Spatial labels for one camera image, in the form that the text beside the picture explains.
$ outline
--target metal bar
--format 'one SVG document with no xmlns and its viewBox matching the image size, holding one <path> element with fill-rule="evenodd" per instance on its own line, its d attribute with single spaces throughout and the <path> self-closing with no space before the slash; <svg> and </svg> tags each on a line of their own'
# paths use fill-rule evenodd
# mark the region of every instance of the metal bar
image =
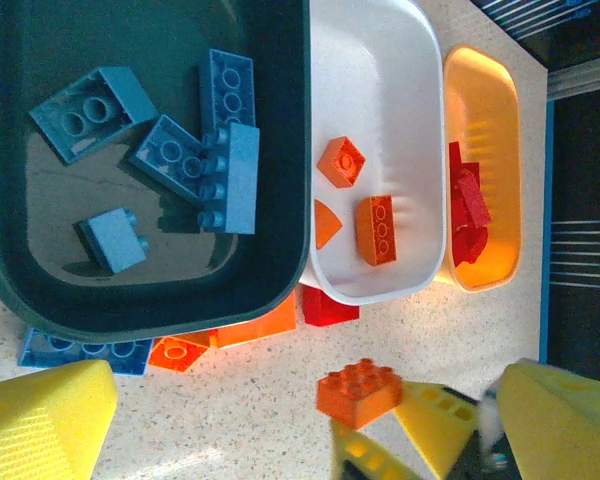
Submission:
<svg viewBox="0 0 600 480">
<path fill-rule="evenodd" d="M 551 272 L 551 275 L 567 275 L 569 277 L 600 278 L 600 273 Z"/>
</svg>

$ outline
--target orange lego brick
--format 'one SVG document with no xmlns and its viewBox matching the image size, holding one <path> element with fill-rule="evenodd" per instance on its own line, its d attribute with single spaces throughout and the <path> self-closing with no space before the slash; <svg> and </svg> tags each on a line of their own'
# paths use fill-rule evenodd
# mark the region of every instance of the orange lego brick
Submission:
<svg viewBox="0 0 600 480">
<path fill-rule="evenodd" d="M 156 338 L 149 357 L 149 365 L 184 373 L 207 350 L 177 336 Z"/>
<path fill-rule="evenodd" d="M 316 408 L 349 428 L 359 430 L 402 401 L 402 379 L 389 367 L 368 358 L 331 372 L 318 381 Z"/>
<path fill-rule="evenodd" d="M 260 318 L 204 332 L 178 335 L 176 338 L 201 347 L 227 348 L 295 329 L 296 295 L 293 291 L 280 305 Z"/>
<path fill-rule="evenodd" d="M 358 252 L 374 267 L 396 260 L 393 202 L 390 195 L 367 197 L 356 209 Z"/>
<path fill-rule="evenodd" d="M 200 347 L 211 348 L 213 346 L 211 339 L 215 335 L 215 331 L 216 329 L 214 328 L 203 332 L 185 333 L 183 335 L 178 335 L 178 338 Z"/>
<path fill-rule="evenodd" d="M 349 188 L 356 183 L 365 161 L 349 137 L 339 137 L 327 145 L 318 162 L 318 170 L 337 188 Z"/>
<path fill-rule="evenodd" d="M 314 201 L 316 215 L 316 248 L 320 250 L 342 228 L 342 222 L 320 200 Z"/>
</svg>

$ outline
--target lego brick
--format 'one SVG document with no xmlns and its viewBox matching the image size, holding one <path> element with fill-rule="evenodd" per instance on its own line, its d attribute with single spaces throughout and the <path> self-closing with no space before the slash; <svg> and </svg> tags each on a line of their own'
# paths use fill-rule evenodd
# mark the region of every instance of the lego brick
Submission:
<svg viewBox="0 0 600 480">
<path fill-rule="evenodd" d="M 451 232 L 455 233 L 462 227 L 469 226 L 469 213 L 464 199 L 457 190 L 451 191 Z"/>
<path fill-rule="evenodd" d="M 469 227 L 460 228 L 451 237 L 453 264 L 457 267 L 469 259 Z"/>
<path fill-rule="evenodd" d="M 80 360 L 106 360 L 113 373 L 142 376 L 147 368 L 152 344 L 153 340 L 111 344 L 73 343 L 30 328 L 18 358 L 18 366 L 53 368 Z"/>
<path fill-rule="evenodd" d="M 403 388 L 393 413 L 435 478 L 447 478 L 478 429 L 477 406 L 444 385 L 405 381 Z"/>
<path fill-rule="evenodd" d="M 320 250 L 342 228 L 342 222 L 329 207 L 320 200 L 314 201 L 316 219 L 316 248 Z"/>
<path fill-rule="evenodd" d="M 331 478 L 339 480 L 420 480 L 402 462 L 369 437 L 331 419 Z"/>
<path fill-rule="evenodd" d="M 449 171 L 451 176 L 460 171 L 462 155 L 460 154 L 460 142 L 449 143 Z"/>
<path fill-rule="evenodd" d="M 302 290 L 302 312 L 305 323 L 315 327 L 327 327 L 360 318 L 360 307 L 343 305 L 322 290 L 307 286 Z"/>
<path fill-rule="evenodd" d="M 131 210 L 118 208 L 78 225 L 100 266 L 118 273 L 147 258 L 149 243 L 136 235 L 136 223 Z"/>
<path fill-rule="evenodd" d="M 291 292 L 269 313 L 249 322 L 181 335 L 200 346 L 227 348 L 296 329 L 296 295 Z"/>
<path fill-rule="evenodd" d="M 256 126 L 253 60 L 209 49 L 200 61 L 199 74 L 203 132 L 233 122 Z"/>
<path fill-rule="evenodd" d="M 487 227 L 469 229 L 469 254 L 467 256 L 469 263 L 476 263 L 478 257 L 487 246 L 488 239 L 489 232 L 487 231 Z"/>
<path fill-rule="evenodd" d="M 364 155 L 348 137 L 334 138 L 329 142 L 318 170 L 337 188 L 353 187 L 365 162 Z"/>
<path fill-rule="evenodd" d="M 331 372 L 318 381 L 316 408 L 349 428 L 359 430 L 402 401 L 402 380 L 389 367 L 368 358 Z"/>
<path fill-rule="evenodd" d="M 167 115 L 158 121 L 129 161 L 185 200 L 199 205 L 202 145 Z"/>
<path fill-rule="evenodd" d="M 66 164 L 158 116 L 128 67 L 100 67 L 29 112 Z"/>
<path fill-rule="evenodd" d="M 372 266 L 396 260 L 395 227 L 391 196 L 367 197 L 356 209 L 358 252 Z"/>
<path fill-rule="evenodd" d="M 469 170 L 462 169 L 458 174 L 457 184 L 467 206 L 471 224 L 476 228 L 486 227 L 491 223 L 491 216 L 476 177 Z"/>
<path fill-rule="evenodd" d="M 149 365 L 184 373 L 208 348 L 188 342 L 179 336 L 156 338 L 151 349 Z"/>
<path fill-rule="evenodd" d="M 260 130 L 230 123 L 203 138 L 207 158 L 198 186 L 205 232 L 252 234 L 256 224 Z"/>
</svg>

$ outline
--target yellow plastic part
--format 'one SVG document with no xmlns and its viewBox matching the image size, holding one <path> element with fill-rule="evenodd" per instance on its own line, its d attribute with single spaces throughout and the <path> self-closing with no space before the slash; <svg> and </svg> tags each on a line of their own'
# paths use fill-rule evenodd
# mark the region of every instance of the yellow plastic part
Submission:
<svg viewBox="0 0 600 480">
<path fill-rule="evenodd" d="M 480 185 L 492 223 L 474 264 L 453 264 L 451 192 L 447 192 L 447 250 L 436 280 L 479 292 L 509 282 L 522 248 L 522 188 L 518 94 L 506 67 L 471 47 L 445 59 L 447 145 L 460 142 L 463 162 L 480 164 Z M 449 165 L 447 149 L 447 166 Z M 450 187 L 447 167 L 447 188 Z"/>
<path fill-rule="evenodd" d="M 346 461 L 353 463 L 369 480 L 419 480 L 413 471 L 370 438 L 331 420 L 333 465 L 331 478 L 343 478 Z"/>
<path fill-rule="evenodd" d="M 476 407 L 434 383 L 403 382 L 393 412 L 437 478 L 445 478 L 478 429 Z"/>
<path fill-rule="evenodd" d="M 88 480 L 116 402 L 104 360 L 0 382 L 0 479 Z"/>
<path fill-rule="evenodd" d="M 600 382 L 519 363 L 505 369 L 497 401 L 525 480 L 600 480 Z"/>
</svg>

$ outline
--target granite countertop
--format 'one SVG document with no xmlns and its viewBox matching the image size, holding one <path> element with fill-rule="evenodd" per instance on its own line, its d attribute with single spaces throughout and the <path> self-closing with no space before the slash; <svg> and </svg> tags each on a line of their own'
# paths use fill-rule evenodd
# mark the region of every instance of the granite countertop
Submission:
<svg viewBox="0 0 600 480">
<path fill-rule="evenodd" d="M 207 352 L 186 375 L 149 369 L 116 377 L 119 404 L 95 479 L 328 478 L 328 418 L 316 381 L 371 357 L 405 379 L 446 383 L 472 396 L 520 357 L 537 358 L 547 72 L 467 0 L 420 0 L 445 55 L 467 43 L 507 65 L 518 88 L 524 169 L 524 244 L 514 280 L 467 295 L 432 284 L 361 308 L 356 322 L 297 331 Z M 0 380 L 16 367 L 25 325 L 0 302 Z M 398 423 L 365 433 L 432 478 Z"/>
</svg>

